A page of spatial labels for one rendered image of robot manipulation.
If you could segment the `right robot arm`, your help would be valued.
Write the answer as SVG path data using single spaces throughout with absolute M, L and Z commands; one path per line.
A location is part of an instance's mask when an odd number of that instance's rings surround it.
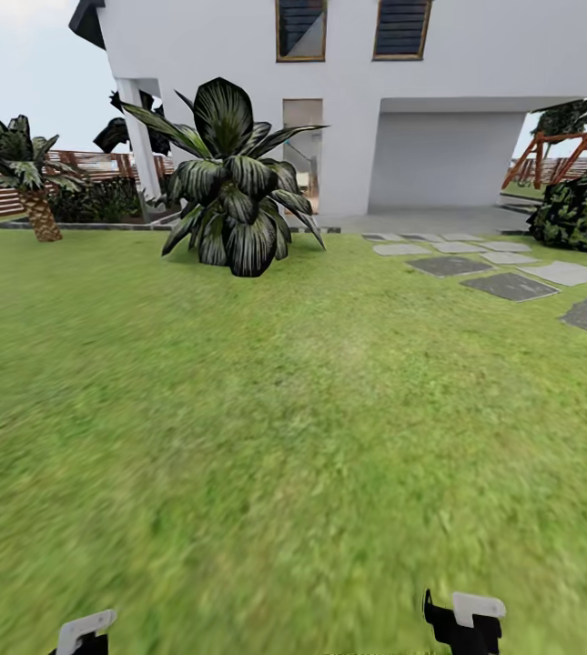
M 452 655 L 500 655 L 499 618 L 507 614 L 501 600 L 453 592 L 451 610 L 432 605 L 430 589 L 426 592 L 425 620 L 434 626 L 437 641 L 450 644 Z

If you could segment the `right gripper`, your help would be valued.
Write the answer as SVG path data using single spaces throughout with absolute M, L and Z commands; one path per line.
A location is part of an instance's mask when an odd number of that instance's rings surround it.
M 498 618 L 474 615 L 472 619 L 475 628 L 459 626 L 453 610 L 432 605 L 430 589 L 426 592 L 425 620 L 434 626 L 437 641 L 450 644 L 452 655 L 462 646 L 475 646 L 484 655 L 500 655 L 498 638 L 501 638 L 501 624 Z

